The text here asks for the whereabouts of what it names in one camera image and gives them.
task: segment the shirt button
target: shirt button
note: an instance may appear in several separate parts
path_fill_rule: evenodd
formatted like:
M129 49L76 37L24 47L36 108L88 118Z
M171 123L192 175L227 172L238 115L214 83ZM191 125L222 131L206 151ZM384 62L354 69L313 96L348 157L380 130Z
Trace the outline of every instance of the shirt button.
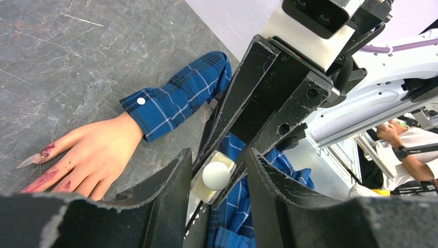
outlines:
M146 103L146 100L143 97L139 97L139 98L137 98L137 103L140 105L143 105Z

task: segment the plaid sleeve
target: plaid sleeve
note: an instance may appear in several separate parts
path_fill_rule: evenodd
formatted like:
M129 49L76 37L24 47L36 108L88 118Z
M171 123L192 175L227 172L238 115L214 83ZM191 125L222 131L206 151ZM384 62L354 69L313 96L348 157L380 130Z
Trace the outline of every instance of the plaid sleeve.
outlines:
M227 56L210 52L177 72L164 87L142 89L120 103L151 142L173 131L205 101L224 92L230 80Z

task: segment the cable clip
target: cable clip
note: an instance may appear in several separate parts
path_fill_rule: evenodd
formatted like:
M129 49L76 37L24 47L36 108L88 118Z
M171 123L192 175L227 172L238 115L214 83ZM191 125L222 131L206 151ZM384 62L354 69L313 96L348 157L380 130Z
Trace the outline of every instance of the cable clip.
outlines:
M392 46L392 45L389 45L389 44L386 44L386 47L389 48L388 56L389 56L389 55L392 55L392 53L393 53L393 51L394 51L393 46Z

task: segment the black pants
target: black pants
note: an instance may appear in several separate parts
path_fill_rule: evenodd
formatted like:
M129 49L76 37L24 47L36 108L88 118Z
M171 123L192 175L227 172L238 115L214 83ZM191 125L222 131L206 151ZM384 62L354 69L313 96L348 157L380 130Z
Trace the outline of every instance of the black pants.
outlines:
M378 140L374 130L368 130L367 133L373 140ZM364 151L357 146L359 151L359 164L361 166L362 186L369 189L379 189L383 185L383 173L374 161L368 161L365 158Z

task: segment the white t-shirt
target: white t-shirt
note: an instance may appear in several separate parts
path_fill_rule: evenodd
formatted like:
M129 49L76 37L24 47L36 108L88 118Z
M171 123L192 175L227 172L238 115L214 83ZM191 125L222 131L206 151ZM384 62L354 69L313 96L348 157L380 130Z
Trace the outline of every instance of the white t-shirt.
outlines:
M410 128L406 132L400 134L400 139L405 147L414 147L438 143L438 134L425 131L421 128ZM391 145L377 146L379 157L384 154L389 159L382 160L387 166L395 166L397 175L394 178L388 178L383 173L382 190L394 190L397 186L402 185L415 179L403 168L401 162L395 156ZM438 151L413 154L419 162L427 164L433 172L434 178L438 178Z

